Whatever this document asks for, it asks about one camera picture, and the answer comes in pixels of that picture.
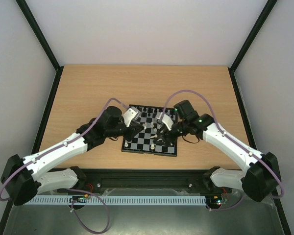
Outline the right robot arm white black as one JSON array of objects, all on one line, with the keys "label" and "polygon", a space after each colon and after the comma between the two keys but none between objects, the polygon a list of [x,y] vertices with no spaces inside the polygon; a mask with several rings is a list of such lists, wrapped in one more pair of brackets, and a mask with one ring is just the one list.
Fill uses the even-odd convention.
[{"label": "right robot arm white black", "polygon": [[226,187],[242,190],[249,198],[261,202],[281,183],[277,157],[264,154],[228,133],[209,114],[199,115],[188,100],[174,106],[180,121],[174,122],[164,110],[157,112],[156,118],[162,123],[154,139],[155,144],[171,146],[179,137],[188,134],[198,140],[210,143],[231,160],[239,170],[226,170],[213,167],[204,175],[204,187],[214,192]]}]

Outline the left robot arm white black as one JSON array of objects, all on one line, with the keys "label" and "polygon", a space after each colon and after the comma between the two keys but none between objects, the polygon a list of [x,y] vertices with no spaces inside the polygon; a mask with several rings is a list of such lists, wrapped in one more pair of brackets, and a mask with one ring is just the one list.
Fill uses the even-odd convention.
[{"label": "left robot arm white black", "polygon": [[55,172],[51,169],[103,144],[107,138],[122,136],[127,141],[132,140],[143,130],[143,126],[136,122],[140,115],[135,107],[129,107],[123,113],[119,108],[109,106],[54,146],[23,158],[17,154],[11,156],[0,179],[9,200],[20,206],[42,192],[81,188],[86,177],[78,167]]}]

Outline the black white chess board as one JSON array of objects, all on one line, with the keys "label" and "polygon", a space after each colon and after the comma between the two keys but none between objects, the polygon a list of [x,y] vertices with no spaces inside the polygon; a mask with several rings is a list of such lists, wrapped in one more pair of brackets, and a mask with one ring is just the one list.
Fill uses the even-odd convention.
[{"label": "black white chess board", "polygon": [[[156,132],[161,128],[162,123],[156,119],[156,114],[162,112],[162,107],[157,106],[145,106],[145,105],[136,105],[130,104],[130,107],[135,107],[141,112],[141,116],[136,120],[137,123],[141,124],[144,127],[139,134],[137,134],[132,141],[122,141],[122,152],[130,153],[147,153],[154,155],[162,156],[177,156],[177,142],[175,145],[163,146],[155,145],[153,143],[153,138],[156,135]],[[155,149],[151,150],[150,146],[154,144]]]}]

